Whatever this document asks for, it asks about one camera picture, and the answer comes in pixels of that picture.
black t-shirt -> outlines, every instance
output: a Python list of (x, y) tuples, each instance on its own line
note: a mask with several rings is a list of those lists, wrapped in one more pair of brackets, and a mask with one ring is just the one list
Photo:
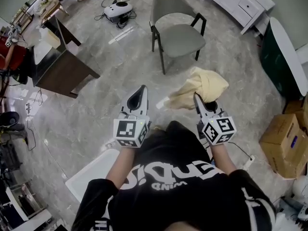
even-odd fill
[(111, 181), (91, 181), (72, 230), (88, 231), (111, 196), (114, 231), (163, 231), (178, 221), (199, 230), (269, 231), (275, 221), (272, 204), (247, 172), (228, 176), (211, 165), (191, 132), (146, 140), (119, 191)]

wooden desk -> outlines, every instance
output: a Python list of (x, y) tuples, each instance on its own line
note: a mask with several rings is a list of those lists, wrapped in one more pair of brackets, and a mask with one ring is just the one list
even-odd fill
[(49, 9), (47, 9), (40, 17), (41, 17), (41, 25), (43, 25), (46, 21), (48, 21), (49, 17), (52, 16), (53, 13), (55, 13), (57, 10), (60, 10), (65, 15), (69, 16), (68, 12), (63, 8), (62, 4), (59, 0), (50, 0), (50, 3), (53, 4), (53, 6)]
[(71, 41), (78, 46), (81, 43), (55, 16), (44, 25), (60, 39), (61, 45), (57, 49), (52, 48), (37, 65), (34, 61), (34, 47), (30, 49), (33, 85), (76, 98), (78, 95), (72, 93), (72, 90), (81, 81), (88, 75), (95, 78), (100, 76), (67, 49), (66, 45)]

marble floor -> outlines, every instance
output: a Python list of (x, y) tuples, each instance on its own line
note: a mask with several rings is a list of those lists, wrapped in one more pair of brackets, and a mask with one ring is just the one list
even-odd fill
[[(54, 215), (72, 224), (78, 202), (64, 184), (85, 165), (107, 149), (112, 138), (113, 119), (119, 103), (133, 87), (145, 84), (149, 90), (149, 116), (153, 124), (166, 126), (178, 120), (193, 132), (198, 115), (195, 110), (158, 109), (156, 104), (179, 88), (193, 66), (214, 70), (229, 83), (222, 102), (233, 116), (238, 132), (233, 141), (247, 153), (256, 157), (249, 173), (261, 189), (275, 201), (291, 185), (274, 174), (258, 144), (258, 140), (275, 114), (282, 111), (284, 99), (263, 71), (259, 58), (259, 45), (248, 31), (241, 35), (241, 26), (223, 9), (210, 0), (187, 0), (206, 19), (206, 45), (201, 49), (199, 61), (194, 54), (169, 59), (165, 56), (167, 74), (161, 71), (159, 52), (151, 52), (149, 17), (152, 0), (131, 0), (136, 19), (120, 30), (102, 14), (102, 0), (65, 0), (69, 17), (58, 13), (58, 18), (82, 42), (75, 49), (77, 56), (101, 77), (87, 79), (79, 88), (76, 99), (42, 90), (43, 103), (36, 96), (38, 88), (31, 81), (26, 86), (9, 89), (10, 107), (19, 112), (23, 121), (34, 130), (35, 141), (29, 130), (30, 148), (16, 141), (16, 149), (23, 162), (21, 170), (32, 180), (35, 192), (49, 205)], [(177, 23), (190, 23), (192, 18), (172, 14), (157, 23), (158, 30)], [(25, 105), (32, 104), (27, 117)], [(227, 144), (237, 167), (247, 156), (236, 146)]]

electronic equipment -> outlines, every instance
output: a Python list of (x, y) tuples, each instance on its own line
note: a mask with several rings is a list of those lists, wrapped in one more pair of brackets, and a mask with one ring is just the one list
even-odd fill
[(133, 10), (133, 6), (127, 2), (120, 1), (109, 5), (104, 10), (104, 15), (113, 24), (119, 23), (121, 19), (129, 17)]
[(114, 119), (114, 138), (121, 146), (141, 147), (149, 131), (148, 89), (145, 85), (131, 91), (121, 103), (121, 111)]
[(231, 116), (222, 109), (220, 103), (214, 101), (204, 103), (199, 94), (194, 93), (193, 100), (201, 121), (197, 125), (199, 137), (206, 137), (212, 144), (228, 142), (236, 133), (236, 127)]

metal rack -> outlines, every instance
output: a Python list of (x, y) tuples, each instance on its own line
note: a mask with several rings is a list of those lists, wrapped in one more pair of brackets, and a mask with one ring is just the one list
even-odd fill
[(39, 212), (44, 210), (46, 206), (41, 204), (37, 199), (36, 199), (36, 194), (30, 191), (30, 188), (27, 186), (28, 181), (14, 185), (10, 187), (10, 190), (12, 191), (12, 194), (14, 195), (16, 201), (18, 202), (19, 206), (21, 206), (21, 203), (18, 200), (18, 195), (21, 193), (22, 195), (25, 195), (27, 197), (27, 200), (29, 201), (29, 204), (32, 206), (34, 209), (34, 213), (27, 216), (28, 219), (31, 219), (33, 216), (37, 215)]

